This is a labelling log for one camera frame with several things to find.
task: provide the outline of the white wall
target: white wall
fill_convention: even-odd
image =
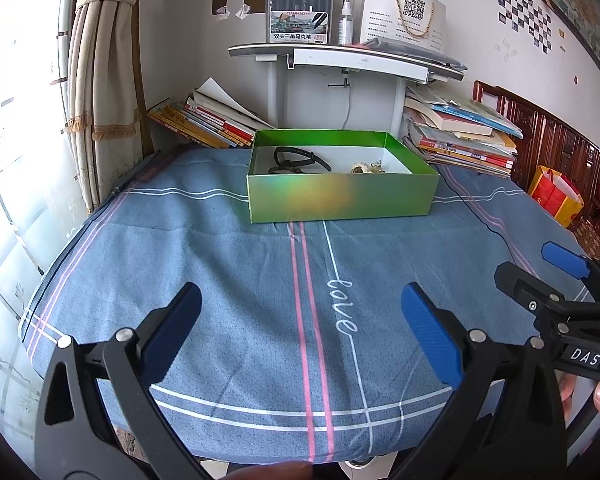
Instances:
[[[475,80],[502,86],[535,102],[585,134],[600,147],[600,70],[552,14],[549,54],[534,46],[528,32],[515,32],[498,20],[497,0],[440,0],[446,5],[445,51],[469,70],[463,92]],[[264,15],[240,20],[242,0],[228,0],[231,16],[219,21],[210,0],[141,0],[142,62],[148,104],[169,95],[184,96],[213,76],[247,108],[266,115],[266,63],[229,58],[233,44],[264,40]],[[558,35],[562,28],[563,40]],[[506,40],[509,49],[503,45]],[[516,56],[504,61],[507,52]],[[347,113],[348,91],[327,88],[343,81],[337,69],[297,68],[289,78],[287,126],[339,128]],[[353,74],[348,129],[387,130],[394,98],[394,79]]]

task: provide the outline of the window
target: window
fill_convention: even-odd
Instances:
[[[0,431],[29,465],[42,379],[18,326],[86,218],[62,132],[66,84],[57,83],[66,76],[70,8],[69,0],[0,0]]]

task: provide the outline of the shelf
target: shelf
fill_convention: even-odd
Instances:
[[[398,56],[352,46],[289,43],[252,43],[232,46],[229,55],[256,56],[260,61],[277,61],[286,56],[286,66],[333,66],[350,70],[365,70],[407,78],[428,84],[433,80],[456,79],[464,73],[448,66],[413,57]]]

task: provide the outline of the blue gripper pad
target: blue gripper pad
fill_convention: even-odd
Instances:
[[[141,382],[144,386],[164,379],[201,311],[202,293],[197,285],[187,283],[168,307],[148,314],[141,326],[147,322],[154,330],[142,348]]]
[[[456,389],[464,376],[461,353],[435,316],[436,307],[416,283],[404,287],[400,300],[404,319],[438,379]]]
[[[576,280],[589,277],[586,258],[578,256],[554,242],[547,242],[542,246],[542,258]]]

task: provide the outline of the stack of books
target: stack of books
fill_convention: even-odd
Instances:
[[[257,130],[272,128],[242,108],[212,79],[186,102],[167,99],[148,113],[158,124],[206,148],[248,148]]]
[[[508,177],[517,155],[510,136],[522,131],[482,103],[451,95],[446,89],[414,85],[405,101],[402,142],[427,162],[471,168]]]

